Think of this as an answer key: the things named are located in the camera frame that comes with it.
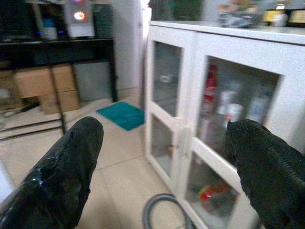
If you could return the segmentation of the white cup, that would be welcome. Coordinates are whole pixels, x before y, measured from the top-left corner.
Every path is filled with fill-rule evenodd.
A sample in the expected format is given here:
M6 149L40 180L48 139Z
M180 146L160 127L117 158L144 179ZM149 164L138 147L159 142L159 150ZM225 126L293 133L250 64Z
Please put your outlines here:
M241 104L229 104L227 108L226 121L236 122L239 120L243 108L244 107Z

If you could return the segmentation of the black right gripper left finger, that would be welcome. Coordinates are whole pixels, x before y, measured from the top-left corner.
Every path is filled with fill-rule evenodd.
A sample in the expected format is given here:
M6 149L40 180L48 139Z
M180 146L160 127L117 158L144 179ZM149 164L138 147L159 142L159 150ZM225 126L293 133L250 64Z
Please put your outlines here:
M0 204L0 229L74 229L91 192L102 124L77 121Z

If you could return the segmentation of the white glass-door cabinet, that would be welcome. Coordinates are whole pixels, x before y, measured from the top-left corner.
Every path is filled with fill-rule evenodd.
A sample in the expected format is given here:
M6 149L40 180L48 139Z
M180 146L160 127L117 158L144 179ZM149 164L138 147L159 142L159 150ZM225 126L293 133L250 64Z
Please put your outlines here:
M226 133L229 104L305 153L305 29L152 21L146 67L146 156L198 229L264 229L243 193ZM217 89L203 94L210 65ZM198 192L230 189L204 204Z

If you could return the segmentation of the grey metal box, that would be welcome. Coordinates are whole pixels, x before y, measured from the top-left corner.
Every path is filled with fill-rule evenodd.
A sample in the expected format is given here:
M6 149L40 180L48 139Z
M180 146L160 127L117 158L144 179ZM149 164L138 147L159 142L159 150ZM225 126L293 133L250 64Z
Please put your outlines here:
M79 62L73 65L80 99L84 102L111 99L108 61Z

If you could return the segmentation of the red packet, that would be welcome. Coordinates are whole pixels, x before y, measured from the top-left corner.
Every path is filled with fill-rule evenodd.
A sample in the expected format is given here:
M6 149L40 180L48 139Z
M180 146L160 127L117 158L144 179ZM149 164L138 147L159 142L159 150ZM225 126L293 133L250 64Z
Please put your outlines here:
M202 203L207 204L216 194L220 194L229 189L230 185L224 181L216 183L215 185L206 185L199 190L198 197Z

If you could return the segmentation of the white and blue container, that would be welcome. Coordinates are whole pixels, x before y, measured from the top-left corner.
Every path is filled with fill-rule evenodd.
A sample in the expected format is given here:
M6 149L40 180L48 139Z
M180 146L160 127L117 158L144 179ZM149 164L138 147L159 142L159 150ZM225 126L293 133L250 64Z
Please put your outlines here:
M58 38L54 19L42 19L41 36L45 40L56 40Z

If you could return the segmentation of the teal floor mat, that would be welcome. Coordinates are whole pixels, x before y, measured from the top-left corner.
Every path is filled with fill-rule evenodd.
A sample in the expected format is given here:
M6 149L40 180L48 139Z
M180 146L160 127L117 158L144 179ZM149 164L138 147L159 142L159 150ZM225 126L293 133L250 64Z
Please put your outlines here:
M96 112L125 131L131 131L145 123L144 111L127 102L117 102Z

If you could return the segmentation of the red bottle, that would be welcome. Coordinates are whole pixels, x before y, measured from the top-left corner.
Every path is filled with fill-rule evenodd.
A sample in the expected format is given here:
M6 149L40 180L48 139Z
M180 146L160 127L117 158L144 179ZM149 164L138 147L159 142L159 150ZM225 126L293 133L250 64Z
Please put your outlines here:
M213 111L217 89L217 66L210 65L203 94L203 114L208 115Z

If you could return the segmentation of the yellow labelled box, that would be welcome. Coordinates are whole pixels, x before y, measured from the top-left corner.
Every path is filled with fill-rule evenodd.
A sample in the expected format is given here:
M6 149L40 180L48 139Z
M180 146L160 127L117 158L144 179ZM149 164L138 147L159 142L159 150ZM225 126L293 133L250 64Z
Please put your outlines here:
M285 14L284 10L265 10L262 17L262 22L272 23L278 15Z

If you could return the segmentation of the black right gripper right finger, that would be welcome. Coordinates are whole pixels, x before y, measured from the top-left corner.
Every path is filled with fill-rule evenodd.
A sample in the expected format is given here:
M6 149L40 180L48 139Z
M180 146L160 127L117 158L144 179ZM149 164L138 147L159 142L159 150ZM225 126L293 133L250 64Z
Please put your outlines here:
M265 229L305 229L305 156L262 124L228 122L240 183Z

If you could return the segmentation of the large brown cardboard box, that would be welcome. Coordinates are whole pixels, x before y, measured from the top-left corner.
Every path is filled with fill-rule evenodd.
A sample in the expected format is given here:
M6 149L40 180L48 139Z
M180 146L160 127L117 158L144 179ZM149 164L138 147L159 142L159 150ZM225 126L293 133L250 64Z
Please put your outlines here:
M14 78L22 98L35 97L54 92L51 74L54 74L56 88L59 92L76 90L72 67L69 64L22 69Z

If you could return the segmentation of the black shelf table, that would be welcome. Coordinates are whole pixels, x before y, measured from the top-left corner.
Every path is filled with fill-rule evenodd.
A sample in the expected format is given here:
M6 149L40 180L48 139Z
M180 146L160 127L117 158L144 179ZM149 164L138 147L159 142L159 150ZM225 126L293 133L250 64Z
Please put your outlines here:
M110 69L111 99L117 102L115 41L115 38L0 41L0 71L107 60Z

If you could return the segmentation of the small brown cardboard box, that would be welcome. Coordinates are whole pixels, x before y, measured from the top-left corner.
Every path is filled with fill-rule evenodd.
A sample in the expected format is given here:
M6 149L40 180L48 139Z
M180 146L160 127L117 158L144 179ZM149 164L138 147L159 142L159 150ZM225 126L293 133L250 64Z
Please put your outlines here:
M60 92L58 94L61 110L63 112L78 110L80 108L80 101L76 90ZM46 115L56 114L59 112L55 94L45 94L39 96L39 102L43 112Z

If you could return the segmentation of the black metal rod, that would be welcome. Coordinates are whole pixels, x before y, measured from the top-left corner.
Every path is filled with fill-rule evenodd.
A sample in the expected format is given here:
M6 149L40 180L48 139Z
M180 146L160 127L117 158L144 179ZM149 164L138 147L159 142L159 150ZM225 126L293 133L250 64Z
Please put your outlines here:
M65 117L64 114L62 112L62 108L61 108L61 101L59 98L59 91L56 85L56 80L55 80L55 75L52 69L51 65L48 65L48 69L50 72L50 78L51 78L51 82L52 82L52 87L54 90L54 96L55 96L55 101L56 101L56 105L60 114L60 120L61 120L61 130L62 130L62 134L64 135L66 133L66 124L65 124Z

